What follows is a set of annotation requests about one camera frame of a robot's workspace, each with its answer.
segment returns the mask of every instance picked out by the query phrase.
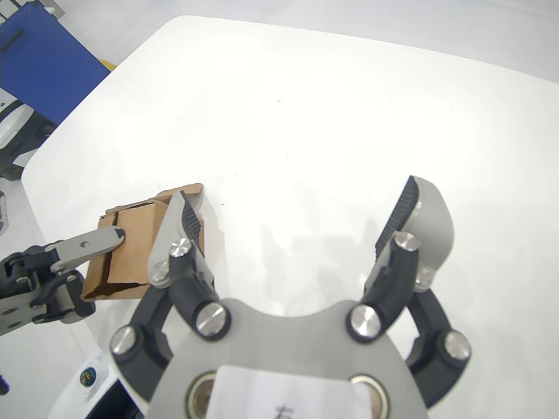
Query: metal screw head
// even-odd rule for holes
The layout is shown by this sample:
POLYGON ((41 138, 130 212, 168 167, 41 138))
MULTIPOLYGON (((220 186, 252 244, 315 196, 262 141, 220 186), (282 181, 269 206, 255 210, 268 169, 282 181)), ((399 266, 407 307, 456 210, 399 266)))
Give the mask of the metal screw head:
POLYGON ((464 361, 472 355, 472 346, 465 335, 451 330, 445 337, 445 351, 455 360, 464 361))
POLYGON ((365 304, 353 307, 349 322, 353 331, 366 339, 374 339, 382 329, 381 319, 375 309, 365 304))
POLYGON ((152 280, 155 283, 160 283, 164 281, 169 275, 169 263, 168 261, 158 262, 155 264, 154 268, 151 270, 152 280))
POLYGON ((136 330, 131 326, 123 326, 116 330, 110 338, 109 348, 114 355, 124 355, 136 343, 136 330))
POLYGON ((417 251, 419 246, 421 246, 421 242, 408 232, 398 232, 394 237, 394 241, 401 249, 405 249, 411 253, 417 251))
POLYGON ((218 334, 227 321, 227 312, 219 302, 210 302, 196 317, 196 329, 202 336, 218 334))
POLYGON ((415 276, 415 286, 414 291, 427 291, 433 284, 436 272, 423 265, 418 267, 418 274, 415 276))
POLYGON ((181 258, 190 251, 191 247, 192 243, 190 243, 188 238, 181 238, 180 240, 171 243, 169 255, 174 258, 181 258))

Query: blue machine panel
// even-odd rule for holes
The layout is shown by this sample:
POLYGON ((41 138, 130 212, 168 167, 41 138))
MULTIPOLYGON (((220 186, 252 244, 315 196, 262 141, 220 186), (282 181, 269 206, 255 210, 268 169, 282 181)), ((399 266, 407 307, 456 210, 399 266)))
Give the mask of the blue machine panel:
POLYGON ((26 3, 0 26, 0 88, 54 123, 108 74, 40 4, 26 3))

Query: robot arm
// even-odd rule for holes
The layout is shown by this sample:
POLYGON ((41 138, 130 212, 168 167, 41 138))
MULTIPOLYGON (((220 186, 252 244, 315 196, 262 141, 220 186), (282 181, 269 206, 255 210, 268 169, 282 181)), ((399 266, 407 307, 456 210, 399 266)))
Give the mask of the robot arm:
POLYGON ((81 299, 78 265, 124 241, 124 230, 108 226, 46 246, 32 246, 0 263, 0 336, 28 323, 74 323, 95 311, 81 299))
POLYGON ((199 231, 186 196, 175 194, 148 263, 152 286, 110 341, 121 375, 150 403, 148 419, 204 419, 223 366, 364 384, 375 419, 427 418, 471 357, 469 342, 451 328, 430 289, 453 229, 440 193, 426 180, 408 181, 359 302, 314 315, 276 317, 220 299, 199 231), (162 333, 173 305, 192 329, 175 354, 162 333), (419 330, 407 361, 386 334, 405 307, 419 330))

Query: white table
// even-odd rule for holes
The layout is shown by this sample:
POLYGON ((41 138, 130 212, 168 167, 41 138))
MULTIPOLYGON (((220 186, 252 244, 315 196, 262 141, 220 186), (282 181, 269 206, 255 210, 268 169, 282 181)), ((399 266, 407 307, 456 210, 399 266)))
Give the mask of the white table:
MULTIPOLYGON (((409 174, 434 182, 455 247, 434 290, 473 360, 432 417, 553 417, 559 86, 373 40, 179 17, 40 148, 24 187, 47 241, 106 208, 204 184, 222 297, 301 315, 358 299, 409 174)), ((135 303, 100 302, 102 347, 135 303)), ((186 325, 166 325, 176 347, 186 325)), ((391 331, 405 354, 411 319, 391 331)))

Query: brown cardboard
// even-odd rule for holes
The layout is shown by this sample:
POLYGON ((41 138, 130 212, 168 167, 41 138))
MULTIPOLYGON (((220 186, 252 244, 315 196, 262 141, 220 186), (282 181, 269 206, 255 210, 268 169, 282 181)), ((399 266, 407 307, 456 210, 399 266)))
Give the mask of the brown cardboard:
MULTIPOLYGON (((183 190, 190 199, 202 191, 202 184, 164 190, 155 197, 106 210, 98 228, 116 225, 124 229, 124 242, 112 252, 90 260, 82 299, 139 299, 148 289, 148 258, 174 193, 183 190)), ((204 222, 200 248, 204 252, 204 222)))

